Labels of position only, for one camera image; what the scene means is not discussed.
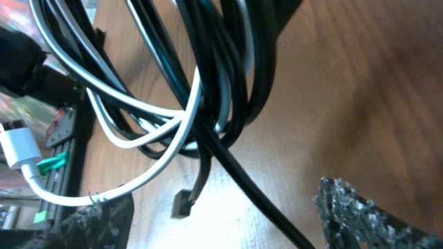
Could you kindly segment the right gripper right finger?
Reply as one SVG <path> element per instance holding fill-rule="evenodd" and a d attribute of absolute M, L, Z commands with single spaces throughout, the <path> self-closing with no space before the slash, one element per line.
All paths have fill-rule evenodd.
<path fill-rule="evenodd" d="M 440 238 L 381 209 L 339 178 L 322 178 L 315 202 L 327 248 L 442 248 Z"/>

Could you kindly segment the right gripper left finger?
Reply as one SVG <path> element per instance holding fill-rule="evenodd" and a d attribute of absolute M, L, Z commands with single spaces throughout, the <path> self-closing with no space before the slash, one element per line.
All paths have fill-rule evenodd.
<path fill-rule="evenodd" d="M 15 230 L 14 248 L 126 248 L 134 217 L 131 194 L 88 205 L 40 232 Z"/>

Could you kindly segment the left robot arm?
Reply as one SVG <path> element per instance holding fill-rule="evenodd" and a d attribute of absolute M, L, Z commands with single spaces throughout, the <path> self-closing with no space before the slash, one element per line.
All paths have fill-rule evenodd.
<path fill-rule="evenodd" d="M 44 65 L 46 53 L 27 35 L 1 28 L 1 92 L 60 108 L 80 100 L 75 82 Z"/>

